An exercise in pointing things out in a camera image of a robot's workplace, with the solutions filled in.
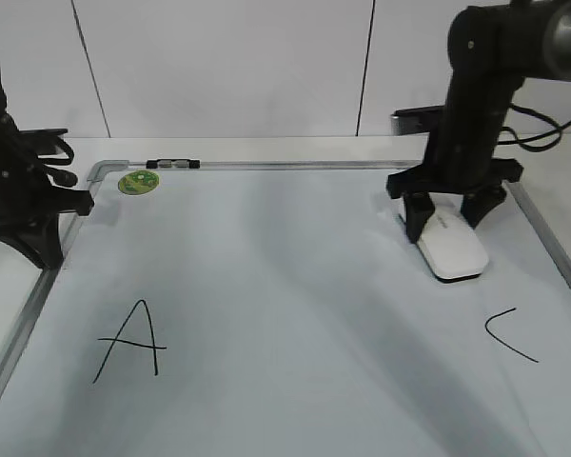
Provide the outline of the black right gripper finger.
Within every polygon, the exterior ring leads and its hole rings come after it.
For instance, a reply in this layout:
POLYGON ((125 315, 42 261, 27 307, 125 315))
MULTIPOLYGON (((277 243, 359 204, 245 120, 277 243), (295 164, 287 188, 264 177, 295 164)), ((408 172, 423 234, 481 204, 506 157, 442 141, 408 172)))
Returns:
POLYGON ((502 184, 466 190, 460 207, 461 216, 475 229, 489 212, 504 202, 506 196, 502 184))
POLYGON ((435 206, 428 192, 404 194, 405 233, 411 243, 417 243, 435 206))

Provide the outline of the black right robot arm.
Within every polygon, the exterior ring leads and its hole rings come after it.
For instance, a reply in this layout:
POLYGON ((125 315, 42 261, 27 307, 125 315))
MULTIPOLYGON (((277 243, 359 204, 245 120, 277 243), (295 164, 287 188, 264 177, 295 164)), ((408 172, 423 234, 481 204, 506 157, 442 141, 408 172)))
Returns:
POLYGON ((452 75, 444 104, 392 115, 397 134, 429 135, 422 162, 386 182, 389 196, 404 202, 412 243, 435 212, 431 194, 460 195, 460 213, 475 228, 504 201, 502 184, 520 180, 522 165, 494 151, 525 80, 571 82, 571 1, 470 6, 450 26, 447 54, 452 75))

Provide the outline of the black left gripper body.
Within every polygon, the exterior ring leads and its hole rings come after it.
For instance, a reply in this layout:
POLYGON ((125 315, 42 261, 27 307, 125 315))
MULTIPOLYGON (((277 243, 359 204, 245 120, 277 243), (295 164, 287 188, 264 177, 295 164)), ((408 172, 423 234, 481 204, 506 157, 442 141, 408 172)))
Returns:
POLYGON ((88 215, 92 197, 74 188, 78 178, 66 169, 74 159, 71 146, 65 153, 45 156, 26 148, 7 105, 0 70, 0 224, 66 212, 88 215))

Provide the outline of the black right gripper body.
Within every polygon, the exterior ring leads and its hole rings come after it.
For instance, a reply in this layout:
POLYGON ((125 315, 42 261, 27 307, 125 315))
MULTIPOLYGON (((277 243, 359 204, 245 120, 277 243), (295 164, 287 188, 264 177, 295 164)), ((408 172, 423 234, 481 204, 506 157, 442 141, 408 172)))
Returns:
POLYGON ((391 198, 415 192, 463 194, 522 177, 523 167, 517 160, 494 157, 494 132, 485 135, 482 121, 461 109, 443 106, 440 124, 428 134, 422 162, 387 179, 391 198))

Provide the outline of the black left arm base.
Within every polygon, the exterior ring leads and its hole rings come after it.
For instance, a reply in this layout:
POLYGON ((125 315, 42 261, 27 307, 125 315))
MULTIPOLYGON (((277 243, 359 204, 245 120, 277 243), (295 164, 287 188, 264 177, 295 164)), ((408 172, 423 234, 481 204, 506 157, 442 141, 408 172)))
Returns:
POLYGON ((28 129, 20 131, 22 144, 39 156, 59 155, 69 149, 63 139, 67 129, 28 129))

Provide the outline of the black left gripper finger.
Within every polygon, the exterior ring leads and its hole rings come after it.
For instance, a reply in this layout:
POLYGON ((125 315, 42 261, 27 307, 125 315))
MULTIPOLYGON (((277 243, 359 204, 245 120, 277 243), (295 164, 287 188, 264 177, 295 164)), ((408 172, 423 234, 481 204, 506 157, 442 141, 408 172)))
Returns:
POLYGON ((19 251, 39 269, 59 268, 64 260, 58 214, 22 224, 0 225, 0 242, 19 251))

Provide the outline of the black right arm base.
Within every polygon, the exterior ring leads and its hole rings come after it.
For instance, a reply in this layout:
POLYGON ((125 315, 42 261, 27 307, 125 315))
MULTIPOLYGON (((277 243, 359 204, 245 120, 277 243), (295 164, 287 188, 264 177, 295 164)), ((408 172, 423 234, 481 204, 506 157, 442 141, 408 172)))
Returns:
POLYGON ((441 121, 443 106, 397 109, 391 114, 391 130, 395 136, 430 132, 441 121))

